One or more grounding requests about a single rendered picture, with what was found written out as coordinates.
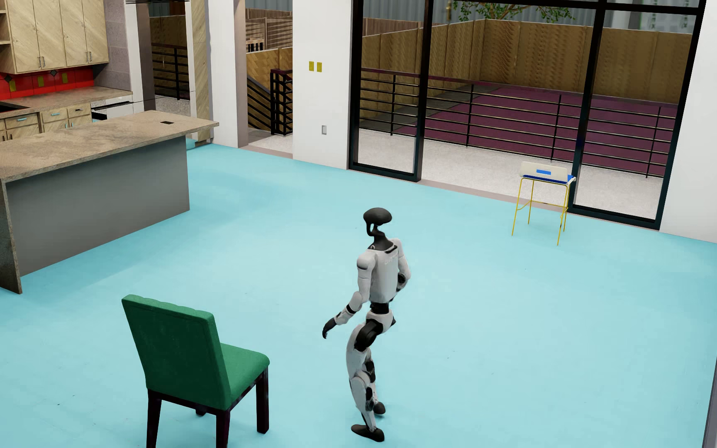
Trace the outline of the stone kitchen island counter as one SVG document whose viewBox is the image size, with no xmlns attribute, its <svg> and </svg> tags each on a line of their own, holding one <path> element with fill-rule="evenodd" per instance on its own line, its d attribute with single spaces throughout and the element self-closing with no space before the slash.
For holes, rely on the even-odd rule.
<svg viewBox="0 0 717 448">
<path fill-rule="evenodd" d="M 156 110 L 0 143 L 0 287 L 190 208 L 186 136 Z"/>
</svg>

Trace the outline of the kitchen counter with drawers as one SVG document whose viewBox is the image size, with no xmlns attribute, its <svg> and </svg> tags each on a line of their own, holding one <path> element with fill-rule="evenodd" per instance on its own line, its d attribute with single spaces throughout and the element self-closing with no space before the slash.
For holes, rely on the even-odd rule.
<svg viewBox="0 0 717 448">
<path fill-rule="evenodd" d="M 4 101 L 27 108 L 0 113 L 0 142 L 91 124 L 93 101 L 127 95 L 132 92 L 95 86 Z"/>
</svg>

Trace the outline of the robot white torso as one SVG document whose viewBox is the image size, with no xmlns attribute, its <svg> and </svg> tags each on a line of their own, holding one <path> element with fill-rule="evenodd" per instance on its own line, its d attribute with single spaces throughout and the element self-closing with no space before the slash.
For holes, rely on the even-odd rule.
<svg viewBox="0 0 717 448">
<path fill-rule="evenodd" d="M 389 312 L 389 303 L 397 295 L 396 283 L 398 274 L 398 250 L 396 244 L 400 239 L 392 238 L 392 247 L 385 250 L 373 249 L 376 255 L 376 264 L 372 273 L 370 299 L 371 311 L 377 314 Z"/>
</svg>

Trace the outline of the robot right leg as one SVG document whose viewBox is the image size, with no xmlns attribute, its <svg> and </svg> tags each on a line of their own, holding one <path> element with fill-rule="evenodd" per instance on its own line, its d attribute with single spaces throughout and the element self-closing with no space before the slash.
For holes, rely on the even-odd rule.
<svg viewBox="0 0 717 448">
<path fill-rule="evenodd" d="M 364 324 L 359 324 L 353 330 L 346 345 L 346 369 L 350 379 L 351 394 L 364 421 L 363 424 L 353 424 L 351 430 L 364 438 L 381 443 L 385 440 L 385 435 L 376 424 L 370 379 L 363 368 L 365 349 L 359 336 Z"/>
</svg>

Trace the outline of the robot leg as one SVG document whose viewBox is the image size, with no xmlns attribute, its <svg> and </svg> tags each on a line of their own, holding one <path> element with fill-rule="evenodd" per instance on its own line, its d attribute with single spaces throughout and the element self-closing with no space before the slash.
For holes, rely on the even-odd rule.
<svg viewBox="0 0 717 448">
<path fill-rule="evenodd" d="M 350 379 L 351 394 L 364 421 L 363 424 L 353 424 L 351 430 L 364 438 L 381 443 L 385 440 L 385 435 L 376 424 L 370 379 L 363 368 L 365 349 L 359 336 L 364 324 L 359 324 L 353 330 L 346 345 L 346 369 Z"/>
<path fill-rule="evenodd" d="M 364 327 L 360 332 L 359 339 L 362 347 L 365 349 L 365 359 L 363 362 L 364 371 L 366 371 L 370 379 L 370 389 L 372 390 L 373 412 L 375 414 L 384 414 L 385 406 L 377 395 L 375 380 L 375 366 L 372 358 L 371 345 L 375 339 L 383 333 L 383 325 L 374 319 L 365 320 Z"/>
</svg>

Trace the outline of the robot black head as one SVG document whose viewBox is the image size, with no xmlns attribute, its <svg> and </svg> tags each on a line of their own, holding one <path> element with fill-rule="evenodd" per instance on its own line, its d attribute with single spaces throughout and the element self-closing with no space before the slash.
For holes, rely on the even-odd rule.
<svg viewBox="0 0 717 448">
<path fill-rule="evenodd" d="M 368 235 L 375 239 L 385 239 L 385 234 L 378 228 L 388 222 L 392 221 L 391 213 L 382 207 L 375 207 L 367 210 L 363 214 L 363 219 L 366 224 L 366 232 Z"/>
</svg>

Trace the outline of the robot left leg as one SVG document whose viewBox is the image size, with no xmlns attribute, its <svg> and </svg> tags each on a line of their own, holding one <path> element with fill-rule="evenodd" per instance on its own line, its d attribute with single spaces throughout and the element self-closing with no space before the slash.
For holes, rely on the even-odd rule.
<svg viewBox="0 0 717 448">
<path fill-rule="evenodd" d="M 364 327 L 360 332 L 359 339 L 362 347 L 365 349 L 365 359 L 363 362 L 364 371 L 366 371 L 370 379 L 370 389 L 372 390 L 373 412 L 375 414 L 384 414 L 385 406 L 377 395 L 375 380 L 375 366 L 372 358 L 371 345 L 375 339 L 383 333 L 383 325 L 374 319 L 365 320 Z"/>
</svg>

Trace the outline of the green upholstered chair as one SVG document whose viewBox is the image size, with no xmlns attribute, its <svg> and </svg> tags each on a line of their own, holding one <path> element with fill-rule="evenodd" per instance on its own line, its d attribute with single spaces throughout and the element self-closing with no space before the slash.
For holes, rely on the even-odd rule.
<svg viewBox="0 0 717 448">
<path fill-rule="evenodd" d="M 269 358 L 221 343 L 214 316 L 130 294 L 122 299 L 147 389 L 146 448 L 156 448 L 163 402 L 216 416 L 216 448 L 227 448 L 230 413 L 256 389 L 256 429 L 269 429 Z"/>
</svg>

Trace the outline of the yellow-legged small table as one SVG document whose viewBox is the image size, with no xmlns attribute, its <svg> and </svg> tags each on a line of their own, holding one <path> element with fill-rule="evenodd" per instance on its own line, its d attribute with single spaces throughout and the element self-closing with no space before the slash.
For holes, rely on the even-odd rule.
<svg viewBox="0 0 717 448">
<path fill-rule="evenodd" d="M 531 182 L 531 195 L 530 198 L 526 202 L 521 202 L 523 199 L 522 197 L 522 187 L 523 183 L 528 180 Z M 515 211 L 514 211 L 514 219 L 512 223 L 512 231 L 511 235 L 514 235 L 515 232 L 515 226 L 516 226 L 516 220 L 518 217 L 518 213 L 522 209 L 527 209 L 527 224 L 530 223 L 531 216 L 532 216 L 532 208 L 534 204 L 538 204 L 540 206 L 547 206 L 547 207 L 556 207 L 560 211 L 560 222 L 558 226 L 558 238 L 556 240 L 556 246 L 560 244 L 561 237 L 563 233 L 566 231 L 566 219 L 568 216 L 568 208 L 569 208 L 569 192 L 570 187 L 573 186 L 577 178 L 573 175 L 568 175 L 566 181 L 558 181 L 553 180 L 549 178 L 539 178 L 539 177 L 533 177 L 530 175 L 521 175 L 520 181 L 519 181 L 519 189 L 517 191 L 516 199 L 515 199 Z M 534 188 L 536 183 L 545 183 L 550 185 L 556 185 L 556 186 L 562 186 L 564 188 L 564 196 L 563 201 L 561 203 L 556 202 L 544 202 L 544 201 L 537 201 L 534 200 Z"/>
</svg>

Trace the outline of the white box with blue label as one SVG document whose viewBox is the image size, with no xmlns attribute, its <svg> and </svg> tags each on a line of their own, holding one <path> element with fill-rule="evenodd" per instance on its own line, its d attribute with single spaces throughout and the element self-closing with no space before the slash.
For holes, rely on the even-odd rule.
<svg viewBox="0 0 717 448">
<path fill-rule="evenodd" d="M 519 175 L 523 178 L 539 179 L 551 183 L 568 184 L 573 181 L 572 174 L 564 167 L 533 162 L 522 162 Z"/>
</svg>

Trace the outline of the black metal balcony railing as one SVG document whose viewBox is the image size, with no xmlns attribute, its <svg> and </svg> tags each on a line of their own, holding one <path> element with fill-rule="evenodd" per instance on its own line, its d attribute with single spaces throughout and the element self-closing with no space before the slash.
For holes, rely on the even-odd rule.
<svg viewBox="0 0 717 448">
<path fill-rule="evenodd" d="M 390 135 L 417 132 L 419 77 L 362 68 L 360 127 Z M 583 95 L 567 91 L 430 76 L 424 137 L 446 144 L 571 163 Z M 595 96 L 583 164 L 663 177 L 677 106 Z"/>
</svg>

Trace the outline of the black stair railing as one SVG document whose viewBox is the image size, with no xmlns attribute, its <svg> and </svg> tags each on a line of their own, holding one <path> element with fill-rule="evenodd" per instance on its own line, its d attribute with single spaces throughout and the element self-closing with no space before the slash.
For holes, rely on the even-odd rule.
<svg viewBox="0 0 717 448">
<path fill-rule="evenodd" d="M 252 76 L 246 77 L 249 127 L 272 135 L 287 136 L 293 132 L 292 73 L 292 69 L 271 69 L 269 88 Z"/>
</svg>

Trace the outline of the wooden slat fence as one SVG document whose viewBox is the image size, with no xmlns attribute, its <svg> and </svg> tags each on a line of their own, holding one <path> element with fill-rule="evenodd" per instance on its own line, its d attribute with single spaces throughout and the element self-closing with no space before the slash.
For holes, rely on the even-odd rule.
<svg viewBox="0 0 717 448">
<path fill-rule="evenodd" d="M 362 67 L 418 73 L 422 24 L 364 18 Z M 581 93 L 593 28 L 500 20 L 434 25 L 429 53 L 437 77 Z M 677 104 L 692 35 L 603 28 L 593 93 Z"/>
</svg>

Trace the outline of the green leafy tree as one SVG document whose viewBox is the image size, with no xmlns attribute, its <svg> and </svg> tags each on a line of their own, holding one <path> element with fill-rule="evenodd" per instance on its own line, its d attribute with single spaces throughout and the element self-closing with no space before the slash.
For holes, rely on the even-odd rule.
<svg viewBox="0 0 717 448">
<path fill-rule="evenodd" d="M 557 23 L 564 18 L 574 19 L 569 8 L 560 6 L 466 2 L 463 0 L 451 0 L 449 5 L 451 9 L 457 13 L 459 21 L 461 22 L 469 21 L 472 15 L 478 15 L 484 19 L 513 20 L 528 9 L 538 11 L 541 19 L 547 23 Z"/>
</svg>

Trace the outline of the white oven range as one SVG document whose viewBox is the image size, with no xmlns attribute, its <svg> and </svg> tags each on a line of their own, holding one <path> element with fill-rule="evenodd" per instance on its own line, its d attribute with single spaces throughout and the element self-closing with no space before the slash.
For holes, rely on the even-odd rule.
<svg viewBox="0 0 717 448">
<path fill-rule="evenodd" d="M 142 101 L 133 101 L 132 95 L 97 100 L 91 103 L 93 121 L 104 121 L 116 117 L 124 117 L 144 111 Z"/>
</svg>

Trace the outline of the black glass door frame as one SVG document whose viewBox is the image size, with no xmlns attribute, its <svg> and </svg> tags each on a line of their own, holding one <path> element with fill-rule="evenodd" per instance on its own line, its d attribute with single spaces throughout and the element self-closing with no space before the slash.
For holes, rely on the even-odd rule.
<svg viewBox="0 0 717 448">
<path fill-rule="evenodd" d="M 422 24 L 422 56 L 418 73 L 419 100 L 417 104 L 417 132 L 414 137 L 390 135 L 360 127 L 360 90 L 362 72 L 362 23 L 364 18 L 387 18 L 397 8 L 398 0 L 354 0 L 352 6 L 351 42 L 351 111 L 347 166 L 350 169 L 418 182 L 422 179 L 424 144 L 433 141 L 424 137 L 425 103 L 429 85 L 431 34 L 434 25 L 459 23 L 457 13 L 449 5 L 451 0 L 403 0 L 412 2 L 414 22 Z M 585 76 L 580 125 L 571 163 L 536 158 L 537 161 L 566 163 L 577 178 L 569 192 L 568 211 L 587 217 L 607 219 L 647 229 L 659 229 L 668 193 L 677 139 L 688 94 L 700 25 L 706 0 L 523 0 L 521 5 L 560 6 L 569 8 L 574 19 L 561 19 L 559 25 L 583 25 L 593 28 L 589 61 Z M 507 22 L 547 23 L 538 11 L 528 9 Z M 595 95 L 593 86 L 601 46 L 603 28 L 691 34 L 692 42 L 687 68 L 677 104 L 675 130 L 670 144 L 668 162 L 663 177 L 646 177 L 583 164 L 590 102 Z"/>
</svg>

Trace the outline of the light wood wall cabinets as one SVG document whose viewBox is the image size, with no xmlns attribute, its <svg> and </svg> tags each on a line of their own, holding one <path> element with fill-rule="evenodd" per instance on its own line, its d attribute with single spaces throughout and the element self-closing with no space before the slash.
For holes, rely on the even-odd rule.
<svg viewBox="0 0 717 448">
<path fill-rule="evenodd" d="M 109 62 L 104 0 L 0 0 L 0 73 Z"/>
</svg>

